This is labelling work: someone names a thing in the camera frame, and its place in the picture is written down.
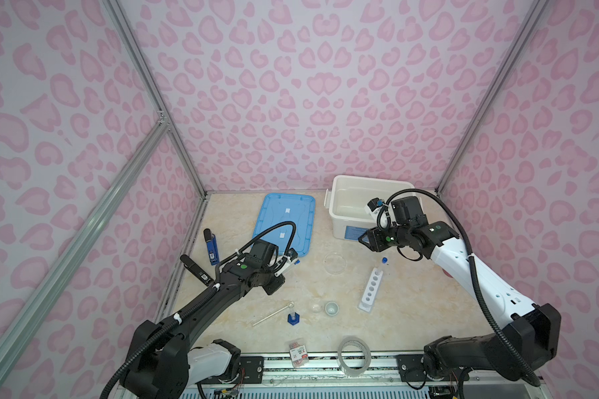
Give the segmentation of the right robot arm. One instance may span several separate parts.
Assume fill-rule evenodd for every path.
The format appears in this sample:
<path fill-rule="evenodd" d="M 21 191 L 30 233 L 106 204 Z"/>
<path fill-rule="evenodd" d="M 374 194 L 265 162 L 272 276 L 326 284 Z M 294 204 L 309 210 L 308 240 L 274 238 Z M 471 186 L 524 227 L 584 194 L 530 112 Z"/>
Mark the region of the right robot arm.
<path fill-rule="evenodd" d="M 438 338 L 424 347 L 422 369 L 434 380 L 456 374 L 459 391 L 472 371 L 493 371 L 512 381 L 539 387 L 537 369 L 557 355 L 562 316 L 551 304 L 539 305 L 496 274 L 477 254 L 457 216 L 439 197 L 420 189 L 371 199 L 375 226 L 358 241 L 381 253 L 408 248 L 441 267 L 479 306 L 490 334 Z"/>

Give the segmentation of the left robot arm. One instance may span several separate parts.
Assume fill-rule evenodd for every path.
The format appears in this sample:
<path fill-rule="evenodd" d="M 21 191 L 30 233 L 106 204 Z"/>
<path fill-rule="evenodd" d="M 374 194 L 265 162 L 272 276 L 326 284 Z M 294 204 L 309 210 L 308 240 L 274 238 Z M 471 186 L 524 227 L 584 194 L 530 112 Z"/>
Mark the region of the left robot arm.
<path fill-rule="evenodd" d="M 184 308 L 158 324 L 146 321 L 134 332 L 121 367 L 103 387 L 100 397 L 108 398 L 120 385 L 139 398 L 178 398 L 186 389 L 191 370 L 203 372 L 202 379 L 234 375 L 223 369 L 191 366 L 189 352 L 201 334 L 232 304 L 261 287 L 271 295 L 285 282 L 284 271 L 298 262 L 299 254 L 263 239 L 247 242 L 215 267 L 215 277 L 201 294 Z"/>

